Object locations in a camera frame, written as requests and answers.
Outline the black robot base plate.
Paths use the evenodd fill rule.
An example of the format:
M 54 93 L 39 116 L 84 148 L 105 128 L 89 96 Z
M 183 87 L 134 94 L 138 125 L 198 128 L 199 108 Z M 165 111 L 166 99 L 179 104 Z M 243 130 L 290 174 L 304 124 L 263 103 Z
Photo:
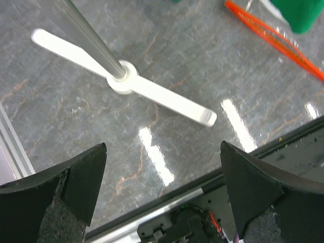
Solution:
M 323 118 L 250 153 L 281 170 L 323 183 Z M 244 242 L 222 167 L 89 232 L 86 242 Z

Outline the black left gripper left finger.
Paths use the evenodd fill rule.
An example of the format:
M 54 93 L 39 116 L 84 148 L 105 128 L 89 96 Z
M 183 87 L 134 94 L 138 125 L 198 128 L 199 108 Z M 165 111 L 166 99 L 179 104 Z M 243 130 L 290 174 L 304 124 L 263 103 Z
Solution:
M 1 186 L 1 242 L 84 242 L 106 166 L 104 143 Z

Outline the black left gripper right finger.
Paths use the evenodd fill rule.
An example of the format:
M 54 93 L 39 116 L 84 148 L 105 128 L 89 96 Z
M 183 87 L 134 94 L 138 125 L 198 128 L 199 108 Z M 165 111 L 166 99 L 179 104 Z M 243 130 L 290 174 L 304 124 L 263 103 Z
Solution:
M 222 141 L 221 165 L 239 239 L 323 242 L 323 183 Z

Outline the clear zip top bag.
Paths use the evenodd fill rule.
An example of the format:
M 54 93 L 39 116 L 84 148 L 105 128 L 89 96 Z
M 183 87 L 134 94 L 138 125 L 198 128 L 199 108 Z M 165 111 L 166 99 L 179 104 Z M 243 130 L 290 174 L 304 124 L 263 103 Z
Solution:
M 245 24 L 261 39 L 294 61 L 304 70 L 308 71 L 314 77 L 323 81 L 323 72 L 309 61 L 286 37 L 254 15 L 246 12 L 243 8 L 239 7 L 239 5 L 232 1 L 225 1 L 225 7 L 227 7 L 243 24 Z

